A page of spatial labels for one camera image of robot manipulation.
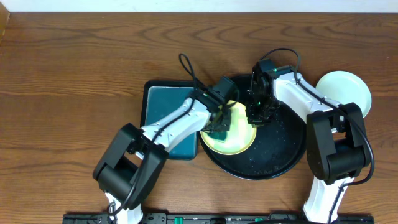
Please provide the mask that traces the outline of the green yellow sponge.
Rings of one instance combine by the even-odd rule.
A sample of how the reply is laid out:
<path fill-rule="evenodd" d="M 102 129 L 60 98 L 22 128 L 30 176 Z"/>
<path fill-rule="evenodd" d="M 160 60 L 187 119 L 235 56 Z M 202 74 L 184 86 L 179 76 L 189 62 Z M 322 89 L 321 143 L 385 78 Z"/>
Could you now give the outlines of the green yellow sponge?
<path fill-rule="evenodd" d="M 225 142 L 226 138 L 227 138 L 227 132 L 226 131 L 211 132 L 211 133 L 208 133 L 208 136 L 215 141 Z"/>

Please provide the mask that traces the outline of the white plate with scribble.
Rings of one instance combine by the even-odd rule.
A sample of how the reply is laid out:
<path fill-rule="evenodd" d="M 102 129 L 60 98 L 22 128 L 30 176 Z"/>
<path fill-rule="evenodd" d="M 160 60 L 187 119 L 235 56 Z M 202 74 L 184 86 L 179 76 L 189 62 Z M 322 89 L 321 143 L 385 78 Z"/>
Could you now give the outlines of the white plate with scribble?
<path fill-rule="evenodd" d="M 363 117 L 371 109 L 372 96 L 367 84 L 351 72 L 329 72 L 319 79 L 316 89 L 342 104 L 356 103 L 361 108 Z"/>

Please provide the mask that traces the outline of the yellow plate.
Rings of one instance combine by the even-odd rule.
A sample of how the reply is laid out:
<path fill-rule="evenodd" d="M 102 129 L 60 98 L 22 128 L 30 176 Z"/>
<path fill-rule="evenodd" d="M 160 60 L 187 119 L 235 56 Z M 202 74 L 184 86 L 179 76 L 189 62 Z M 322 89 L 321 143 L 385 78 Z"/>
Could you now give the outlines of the yellow plate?
<path fill-rule="evenodd" d="M 231 126 L 227 131 L 225 142 L 215 141 L 208 136 L 208 133 L 201 131 L 200 136 L 205 145 L 212 151 L 222 155 L 239 154 L 250 147 L 256 138 L 257 128 L 248 123 L 246 107 L 239 102 L 229 100 L 231 107 Z"/>

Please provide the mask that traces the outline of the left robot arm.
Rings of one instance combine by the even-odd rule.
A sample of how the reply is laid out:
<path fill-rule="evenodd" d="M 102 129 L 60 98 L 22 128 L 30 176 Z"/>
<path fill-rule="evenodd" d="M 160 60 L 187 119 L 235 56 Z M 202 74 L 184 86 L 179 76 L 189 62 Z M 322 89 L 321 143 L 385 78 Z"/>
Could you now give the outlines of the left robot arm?
<path fill-rule="evenodd" d="M 115 135 L 93 171 L 110 200 L 114 222 L 139 223 L 141 204 L 154 188 L 170 151 L 198 131 L 226 131 L 234 90 L 194 89 L 173 112 L 152 124 L 128 123 Z"/>

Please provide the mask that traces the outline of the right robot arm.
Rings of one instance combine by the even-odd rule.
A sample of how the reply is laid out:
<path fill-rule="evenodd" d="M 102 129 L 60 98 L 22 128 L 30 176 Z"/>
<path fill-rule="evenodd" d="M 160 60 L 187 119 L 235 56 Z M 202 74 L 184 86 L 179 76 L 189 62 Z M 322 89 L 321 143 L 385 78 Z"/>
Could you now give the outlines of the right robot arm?
<path fill-rule="evenodd" d="M 364 167 L 374 167 L 360 107 L 327 98 L 290 65 L 255 65 L 248 92 L 250 124 L 269 123 L 280 105 L 289 107 L 306 124 L 307 161 L 314 181 L 303 211 L 313 223 L 337 220 L 344 191 L 367 182 L 355 177 Z"/>

